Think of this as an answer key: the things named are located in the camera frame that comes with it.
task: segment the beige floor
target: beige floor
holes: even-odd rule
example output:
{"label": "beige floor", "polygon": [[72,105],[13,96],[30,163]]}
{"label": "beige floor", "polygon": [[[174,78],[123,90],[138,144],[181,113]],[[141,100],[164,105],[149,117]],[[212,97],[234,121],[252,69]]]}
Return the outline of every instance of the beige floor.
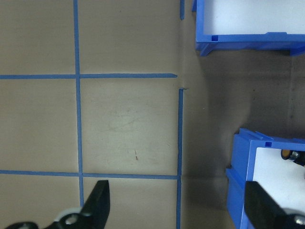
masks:
{"label": "beige floor", "polygon": [[[79,1],[83,169],[175,175],[184,91],[182,229],[233,229],[225,209],[233,134],[305,137],[305,56],[194,50],[195,15],[178,0]],[[74,74],[72,0],[0,0],[0,74]],[[75,80],[0,80],[0,170],[78,172]],[[95,178],[84,179],[85,198]],[[176,228],[176,181],[110,178],[107,229]],[[79,205],[76,177],[0,175],[0,227],[47,226]]]}

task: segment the blue plastic bin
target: blue plastic bin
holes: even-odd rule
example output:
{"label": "blue plastic bin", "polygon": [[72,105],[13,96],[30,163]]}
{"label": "blue plastic bin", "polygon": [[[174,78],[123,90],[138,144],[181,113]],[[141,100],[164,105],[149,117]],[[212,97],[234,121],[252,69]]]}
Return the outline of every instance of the blue plastic bin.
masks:
{"label": "blue plastic bin", "polygon": [[268,137],[247,129],[240,129],[239,134],[234,136],[232,167],[226,170],[229,178],[227,208],[237,229],[253,228],[244,211],[244,190],[246,181],[253,180],[258,148],[305,151],[305,140]]}
{"label": "blue plastic bin", "polygon": [[305,53],[305,34],[286,32],[267,32],[266,34],[204,34],[205,0],[194,0],[193,11],[196,15],[196,49],[201,56],[213,50],[289,50],[291,56]]}

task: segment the square hole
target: square hole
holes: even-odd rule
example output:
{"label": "square hole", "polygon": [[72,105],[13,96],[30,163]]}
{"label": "square hole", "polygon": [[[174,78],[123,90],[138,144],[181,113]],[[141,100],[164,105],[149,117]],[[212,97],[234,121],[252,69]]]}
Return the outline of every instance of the square hole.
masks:
{"label": "square hole", "polygon": [[218,35],[212,35],[212,41],[217,42],[218,41]]}
{"label": "square hole", "polygon": [[80,206],[77,177],[0,174],[0,228],[32,221],[39,228],[50,225],[65,209]]}
{"label": "square hole", "polygon": [[265,147],[272,147],[272,142],[266,142]]}
{"label": "square hole", "polygon": [[98,180],[109,180],[111,199],[106,228],[176,228],[176,180],[84,178],[85,199]]}
{"label": "square hole", "polygon": [[0,74],[73,74],[71,0],[0,1]]}
{"label": "square hole", "polygon": [[78,172],[75,80],[1,80],[0,168]]}
{"label": "square hole", "polygon": [[79,1],[81,73],[177,73],[179,8],[177,0]]}
{"label": "square hole", "polygon": [[83,79],[83,171],[176,175],[176,82]]}

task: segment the screw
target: screw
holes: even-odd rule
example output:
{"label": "screw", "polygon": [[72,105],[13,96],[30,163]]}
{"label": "screw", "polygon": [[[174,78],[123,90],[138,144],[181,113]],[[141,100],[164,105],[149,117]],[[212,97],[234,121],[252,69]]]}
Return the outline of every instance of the screw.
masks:
{"label": "screw", "polygon": [[295,216],[295,223],[299,224],[299,225],[305,225],[305,217],[300,216],[300,215],[296,215]]}
{"label": "screw", "polygon": [[24,223],[21,227],[19,227],[18,229],[30,229],[29,225]]}
{"label": "screw", "polygon": [[67,225],[71,225],[73,223],[76,223],[77,219],[78,219],[77,215],[71,215],[69,218],[66,219],[65,223]]}

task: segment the blue painter's tape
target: blue painter's tape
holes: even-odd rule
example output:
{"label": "blue painter's tape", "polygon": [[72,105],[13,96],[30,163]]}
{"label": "blue painter's tape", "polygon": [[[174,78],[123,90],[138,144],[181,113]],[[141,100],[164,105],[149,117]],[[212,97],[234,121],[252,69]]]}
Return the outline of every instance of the blue painter's tape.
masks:
{"label": "blue painter's tape", "polygon": [[184,19],[184,8],[185,8],[185,3],[184,0],[180,0],[180,19]]}
{"label": "blue painter's tape", "polygon": [[177,180],[176,229],[181,227],[181,179]]}
{"label": "blue painter's tape", "polygon": [[79,185],[80,185],[80,206],[84,206],[84,181],[83,177],[79,177]]}
{"label": "blue painter's tape", "polygon": [[192,12],[197,11],[197,0],[193,0],[193,5],[192,5]]}
{"label": "blue painter's tape", "polygon": [[181,226],[181,175],[182,175],[182,144],[183,144],[183,91],[184,88],[179,89],[178,95],[178,167],[177,175],[177,206],[176,206],[176,228]]}
{"label": "blue painter's tape", "polygon": [[75,79],[74,74],[47,75],[0,75],[2,80],[30,80],[30,79]]}
{"label": "blue painter's tape", "polygon": [[182,175],[182,133],[183,133],[183,91],[184,88],[179,89],[178,98],[178,170],[177,175]]}
{"label": "blue painter's tape", "polygon": [[178,176],[171,175],[138,175],[138,174],[107,174],[107,173],[83,173],[84,177],[105,177],[105,178],[130,178],[130,179],[163,179],[177,180]]}
{"label": "blue painter's tape", "polygon": [[62,172],[40,172],[40,171],[21,171],[21,170],[0,170],[0,174],[11,175],[31,175],[31,176],[55,176],[55,177],[78,177],[78,173]]}
{"label": "blue painter's tape", "polygon": [[105,74],[81,74],[84,79],[96,78],[177,78],[172,73],[105,73]]}
{"label": "blue painter's tape", "polygon": [[82,174],[82,138],[81,138],[81,81],[76,79],[76,115],[77,115],[77,147],[78,147],[78,169]]}
{"label": "blue painter's tape", "polygon": [[74,15],[74,55],[75,55],[75,74],[80,74],[80,46],[79,46],[79,28],[78,28],[78,0],[73,0]]}

